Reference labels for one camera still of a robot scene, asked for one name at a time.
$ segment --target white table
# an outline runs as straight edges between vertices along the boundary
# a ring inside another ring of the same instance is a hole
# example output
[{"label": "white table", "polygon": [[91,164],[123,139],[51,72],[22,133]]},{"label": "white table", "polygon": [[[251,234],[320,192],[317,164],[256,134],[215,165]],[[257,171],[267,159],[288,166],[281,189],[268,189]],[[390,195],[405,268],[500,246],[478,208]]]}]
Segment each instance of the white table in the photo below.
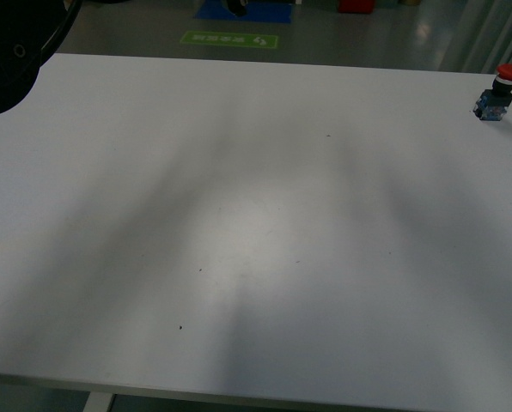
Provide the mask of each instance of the white table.
[{"label": "white table", "polygon": [[492,80],[55,56],[0,116],[0,379],[512,411]]}]

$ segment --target red button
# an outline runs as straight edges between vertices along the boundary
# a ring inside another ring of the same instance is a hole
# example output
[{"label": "red button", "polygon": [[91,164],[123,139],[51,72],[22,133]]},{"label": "red button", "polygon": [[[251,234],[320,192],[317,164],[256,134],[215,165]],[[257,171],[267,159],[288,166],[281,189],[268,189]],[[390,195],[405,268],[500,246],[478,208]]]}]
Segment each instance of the red button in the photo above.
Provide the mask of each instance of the red button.
[{"label": "red button", "polygon": [[512,64],[501,64],[497,67],[498,75],[504,80],[512,81]]}]

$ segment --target floor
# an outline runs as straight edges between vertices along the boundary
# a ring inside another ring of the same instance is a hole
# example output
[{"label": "floor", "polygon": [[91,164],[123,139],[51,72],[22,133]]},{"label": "floor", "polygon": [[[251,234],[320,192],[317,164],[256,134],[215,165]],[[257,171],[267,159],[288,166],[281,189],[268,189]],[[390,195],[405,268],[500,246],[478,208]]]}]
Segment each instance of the floor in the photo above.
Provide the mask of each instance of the floor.
[{"label": "floor", "polygon": [[[417,7],[377,0],[371,15],[339,14],[336,0],[303,0],[290,24],[194,19],[202,0],[86,1],[60,52],[437,70],[466,0]],[[187,30],[279,36],[276,50],[185,45]],[[0,412],[80,412],[87,392],[0,385]],[[264,412],[269,409],[117,397],[112,412]],[[353,409],[371,412],[376,409]]]}]

